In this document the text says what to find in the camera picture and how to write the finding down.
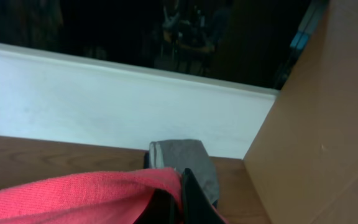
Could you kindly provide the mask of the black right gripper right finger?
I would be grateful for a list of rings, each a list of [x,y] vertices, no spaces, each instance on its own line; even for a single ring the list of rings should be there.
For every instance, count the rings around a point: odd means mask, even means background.
[[[186,168],[181,177],[184,224],[225,224],[205,196],[194,173]]]

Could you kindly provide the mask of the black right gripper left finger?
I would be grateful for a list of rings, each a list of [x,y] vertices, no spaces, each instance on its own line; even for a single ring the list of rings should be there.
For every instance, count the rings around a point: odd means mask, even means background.
[[[171,194],[155,190],[149,204],[134,224],[175,224],[176,203]]]

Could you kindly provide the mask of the red printed t-shirt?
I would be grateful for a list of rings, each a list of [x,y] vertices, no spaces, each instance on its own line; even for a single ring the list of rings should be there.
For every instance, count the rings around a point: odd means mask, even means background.
[[[155,190],[184,223],[181,177],[171,168],[66,175],[0,190],[0,223],[134,223]]]

